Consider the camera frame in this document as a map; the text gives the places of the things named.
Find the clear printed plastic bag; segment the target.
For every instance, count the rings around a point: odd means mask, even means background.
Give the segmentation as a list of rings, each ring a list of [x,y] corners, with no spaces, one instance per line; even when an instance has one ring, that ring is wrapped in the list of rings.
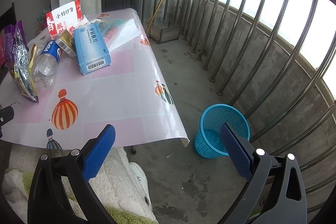
[[[109,52],[113,52],[142,34],[134,19],[96,18],[97,23]]]

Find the white shoe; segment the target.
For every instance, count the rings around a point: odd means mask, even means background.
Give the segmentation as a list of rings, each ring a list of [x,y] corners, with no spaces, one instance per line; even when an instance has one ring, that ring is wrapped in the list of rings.
[[[146,204],[150,207],[152,210],[152,203],[150,200],[150,195],[149,195],[149,187],[148,187],[148,182],[147,182],[147,176],[143,169],[138,165],[136,162],[130,162],[129,163],[131,170],[134,172],[136,178],[138,179],[138,182],[140,186],[143,188],[144,191],[144,200]]]

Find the metal dustpan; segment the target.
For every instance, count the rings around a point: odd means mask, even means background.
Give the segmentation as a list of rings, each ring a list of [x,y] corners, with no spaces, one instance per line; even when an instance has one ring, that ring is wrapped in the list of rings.
[[[179,39],[181,25],[171,23],[169,20],[151,24],[149,35],[158,44],[172,42]]]

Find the red white paper carton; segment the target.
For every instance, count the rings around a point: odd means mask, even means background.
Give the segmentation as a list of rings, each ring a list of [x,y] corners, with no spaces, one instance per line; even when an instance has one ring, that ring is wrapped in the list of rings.
[[[67,30],[71,35],[82,20],[80,0],[62,5],[46,14],[47,29],[51,36],[61,35]]]

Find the pepsi plastic bottle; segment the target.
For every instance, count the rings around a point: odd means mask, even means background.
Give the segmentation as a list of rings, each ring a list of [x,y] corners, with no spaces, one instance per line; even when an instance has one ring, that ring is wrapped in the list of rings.
[[[33,65],[33,76],[47,78],[53,76],[58,68],[62,49],[56,40],[50,40]]]

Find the pink balloon pattern tablecloth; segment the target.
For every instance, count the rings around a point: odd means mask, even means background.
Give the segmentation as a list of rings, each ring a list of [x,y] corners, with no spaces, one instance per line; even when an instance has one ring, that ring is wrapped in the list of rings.
[[[169,94],[152,47],[145,34],[111,54],[111,64],[84,75],[78,61],[62,53],[56,81],[30,102],[10,75],[1,83],[1,106],[11,106],[12,120],[2,126],[2,139],[44,148],[47,130],[62,149],[81,148],[111,124],[116,147],[189,138]]]

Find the gold tissue pack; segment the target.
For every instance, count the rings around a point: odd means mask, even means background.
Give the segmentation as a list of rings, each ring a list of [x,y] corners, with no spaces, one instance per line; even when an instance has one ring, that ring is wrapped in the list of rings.
[[[72,59],[76,55],[74,37],[67,31],[64,30],[63,33],[56,39],[56,44]]]

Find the purple foil snack bag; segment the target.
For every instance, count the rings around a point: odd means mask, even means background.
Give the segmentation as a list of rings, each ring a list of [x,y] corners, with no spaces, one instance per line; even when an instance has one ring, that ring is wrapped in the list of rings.
[[[30,54],[21,20],[15,25],[10,24],[3,29],[3,42],[5,63],[19,92],[27,100],[38,103],[39,98],[31,72],[36,50]]]

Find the steel balcony railing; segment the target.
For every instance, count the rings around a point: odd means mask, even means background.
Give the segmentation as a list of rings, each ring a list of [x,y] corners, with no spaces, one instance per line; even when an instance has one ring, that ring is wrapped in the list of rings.
[[[140,12],[160,0],[141,0]],[[335,188],[335,20],[319,16],[335,0],[163,0],[154,22],[181,25],[191,51],[249,122],[254,144],[273,155],[294,151],[305,176],[309,213]]]

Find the blue plastic trash basket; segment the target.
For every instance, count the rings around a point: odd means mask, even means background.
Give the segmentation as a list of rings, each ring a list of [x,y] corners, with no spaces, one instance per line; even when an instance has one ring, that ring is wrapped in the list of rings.
[[[195,150],[201,157],[215,159],[228,155],[220,136],[220,129],[224,123],[238,136],[250,139],[249,124],[239,110],[221,103],[211,105],[201,116],[199,131],[194,140]]]

